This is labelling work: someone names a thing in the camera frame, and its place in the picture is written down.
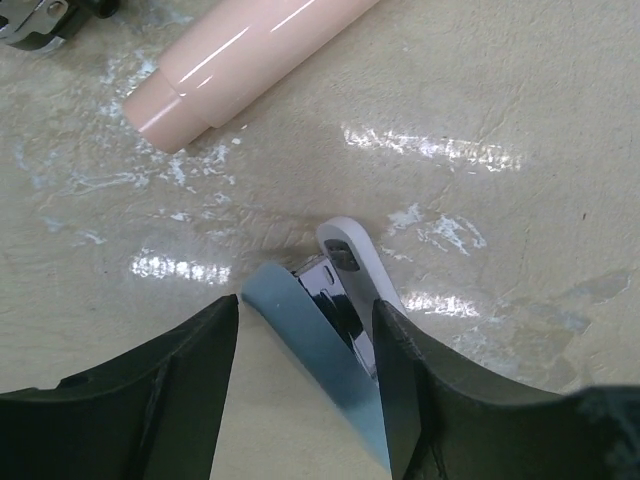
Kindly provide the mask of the pink cylindrical tube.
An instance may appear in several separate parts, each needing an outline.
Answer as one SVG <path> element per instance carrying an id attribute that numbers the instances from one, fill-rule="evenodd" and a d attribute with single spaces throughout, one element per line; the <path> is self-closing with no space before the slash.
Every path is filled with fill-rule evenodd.
<path id="1" fill-rule="evenodd" d="M 164 51 L 123 112 L 152 146 L 176 153 L 237 116 L 373 5 L 221 1 Z"/>

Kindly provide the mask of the blue white stapler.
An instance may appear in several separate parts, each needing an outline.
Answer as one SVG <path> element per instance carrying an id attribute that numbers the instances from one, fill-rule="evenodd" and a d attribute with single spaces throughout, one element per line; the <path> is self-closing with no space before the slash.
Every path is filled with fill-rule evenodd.
<path id="1" fill-rule="evenodd" d="M 373 305 L 402 305 L 366 229 L 350 217 L 318 226 L 320 253 L 294 269 L 267 262 L 241 297 L 315 380 L 383 466 L 390 459 L 373 347 Z"/>

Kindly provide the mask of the black hard case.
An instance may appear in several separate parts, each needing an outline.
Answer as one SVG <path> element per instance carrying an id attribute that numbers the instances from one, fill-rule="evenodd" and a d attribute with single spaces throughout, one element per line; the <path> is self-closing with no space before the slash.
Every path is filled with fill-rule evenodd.
<path id="1" fill-rule="evenodd" d="M 119 0 L 3 0 L 1 44 L 37 51 L 72 38 L 90 19 L 106 19 Z"/>

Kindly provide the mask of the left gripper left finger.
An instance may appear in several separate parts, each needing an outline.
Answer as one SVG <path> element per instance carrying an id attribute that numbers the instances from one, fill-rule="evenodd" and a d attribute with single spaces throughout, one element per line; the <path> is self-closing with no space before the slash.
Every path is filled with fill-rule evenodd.
<path id="1" fill-rule="evenodd" d="M 209 478 L 238 328 L 223 296 L 53 389 L 2 394 L 2 478 Z"/>

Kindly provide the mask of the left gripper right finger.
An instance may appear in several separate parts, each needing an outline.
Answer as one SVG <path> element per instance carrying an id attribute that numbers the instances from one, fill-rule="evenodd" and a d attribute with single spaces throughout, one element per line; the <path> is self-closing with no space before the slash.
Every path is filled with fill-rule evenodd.
<path id="1" fill-rule="evenodd" d="M 560 395 L 501 376 L 382 300 L 373 343 L 395 479 L 636 479 L 639 389 Z"/>

